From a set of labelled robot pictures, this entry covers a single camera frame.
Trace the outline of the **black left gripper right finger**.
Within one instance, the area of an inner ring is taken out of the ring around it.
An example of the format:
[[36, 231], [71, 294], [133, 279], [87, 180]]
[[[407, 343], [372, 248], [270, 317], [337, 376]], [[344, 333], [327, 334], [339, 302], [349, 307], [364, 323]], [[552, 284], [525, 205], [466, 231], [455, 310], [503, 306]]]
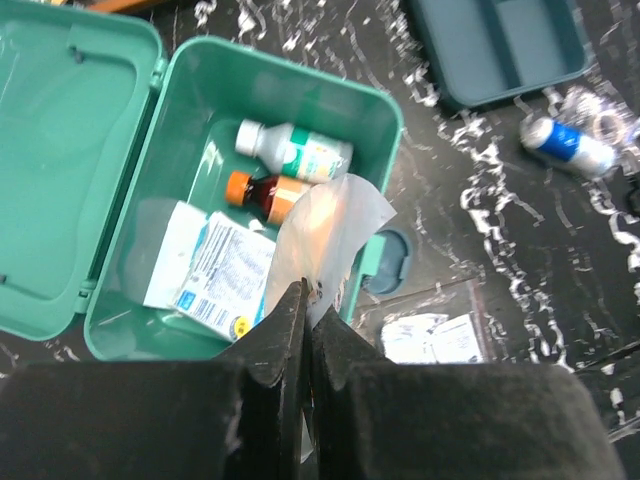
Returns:
[[398, 365], [328, 311], [311, 332], [323, 479], [622, 479], [584, 385], [554, 365]]

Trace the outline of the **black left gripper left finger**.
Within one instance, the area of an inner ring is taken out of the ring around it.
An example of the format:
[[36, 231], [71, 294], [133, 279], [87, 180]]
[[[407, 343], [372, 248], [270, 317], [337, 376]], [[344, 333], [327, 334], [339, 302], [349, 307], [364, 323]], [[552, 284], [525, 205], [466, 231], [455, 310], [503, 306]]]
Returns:
[[308, 284], [202, 361], [16, 369], [1, 389], [5, 479], [295, 479]]

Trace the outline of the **white gauze packet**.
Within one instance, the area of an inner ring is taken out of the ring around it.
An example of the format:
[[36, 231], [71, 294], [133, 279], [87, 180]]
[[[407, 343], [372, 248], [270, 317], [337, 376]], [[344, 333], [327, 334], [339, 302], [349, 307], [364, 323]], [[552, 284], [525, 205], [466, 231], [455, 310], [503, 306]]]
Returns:
[[423, 313], [386, 323], [380, 333], [385, 356], [396, 364], [477, 364], [487, 361], [469, 314]]

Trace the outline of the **light blue ice pack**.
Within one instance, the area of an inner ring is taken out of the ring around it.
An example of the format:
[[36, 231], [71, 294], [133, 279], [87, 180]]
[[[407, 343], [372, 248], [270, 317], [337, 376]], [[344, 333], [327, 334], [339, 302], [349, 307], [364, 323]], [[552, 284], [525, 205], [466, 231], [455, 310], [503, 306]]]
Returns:
[[145, 307], [173, 310], [215, 337], [234, 342], [264, 317], [275, 242], [184, 202], [169, 202], [166, 226], [144, 283]]

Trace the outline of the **green blue bandage packet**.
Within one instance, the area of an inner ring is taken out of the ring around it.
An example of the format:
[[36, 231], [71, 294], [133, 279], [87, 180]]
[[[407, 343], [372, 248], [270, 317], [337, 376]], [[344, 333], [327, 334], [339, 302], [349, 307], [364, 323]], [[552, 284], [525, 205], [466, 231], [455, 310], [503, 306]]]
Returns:
[[293, 282], [307, 281], [307, 319], [316, 325], [334, 305], [357, 253], [396, 215], [366, 179], [346, 174], [313, 186], [280, 226], [267, 277], [264, 311], [271, 314]]

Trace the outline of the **brown glass medicine bottle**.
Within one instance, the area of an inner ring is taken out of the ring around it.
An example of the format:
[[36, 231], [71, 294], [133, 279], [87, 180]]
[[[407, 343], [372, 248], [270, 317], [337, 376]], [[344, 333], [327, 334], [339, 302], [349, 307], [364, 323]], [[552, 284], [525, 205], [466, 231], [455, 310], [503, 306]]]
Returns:
[[311, 188], [311, 184], [287, 176], [256, 178], [234, 171], [227, 182], [225, 200], [233, 206], [259, 211], [271, 225], [281, 225], [295, 203]]

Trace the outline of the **teal medicine kit box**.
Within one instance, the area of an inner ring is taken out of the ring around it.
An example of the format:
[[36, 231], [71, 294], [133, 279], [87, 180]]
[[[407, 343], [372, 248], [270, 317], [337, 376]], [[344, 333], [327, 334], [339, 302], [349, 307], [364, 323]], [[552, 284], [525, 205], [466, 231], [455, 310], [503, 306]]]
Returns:
[[350, 171], [383, 192], [398, 104], [362, 84], [216, 36], [167, 54], [131, 17], [1, 5], [1, 328], [53, 339], [82, 323], [104, 360], [205, 359], [224, 343], [169, 303], [143, 303], [169, 224], [223, 212], [242, 120], [351, 143]]

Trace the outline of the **white bottle green label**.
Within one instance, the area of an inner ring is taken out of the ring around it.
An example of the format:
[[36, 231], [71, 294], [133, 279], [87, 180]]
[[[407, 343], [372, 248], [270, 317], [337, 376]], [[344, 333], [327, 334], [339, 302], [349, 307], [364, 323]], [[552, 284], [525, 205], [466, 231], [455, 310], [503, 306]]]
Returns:
[[235, 150], [258, 158], [272, 174], [322, 184], [349, 171], [353, 145], [284, 123], [273, 127], [245, 119], [238, 128]]

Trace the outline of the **blue cap small bottle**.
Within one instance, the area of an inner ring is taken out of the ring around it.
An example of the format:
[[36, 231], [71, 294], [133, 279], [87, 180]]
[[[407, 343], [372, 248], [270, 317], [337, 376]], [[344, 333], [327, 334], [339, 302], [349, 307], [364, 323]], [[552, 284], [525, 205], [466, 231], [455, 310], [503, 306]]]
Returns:
[[549, 117], [523, 121], [520, 142], [545, 163], [589, 180], [605, 176], [617, 164], [612, 147]]

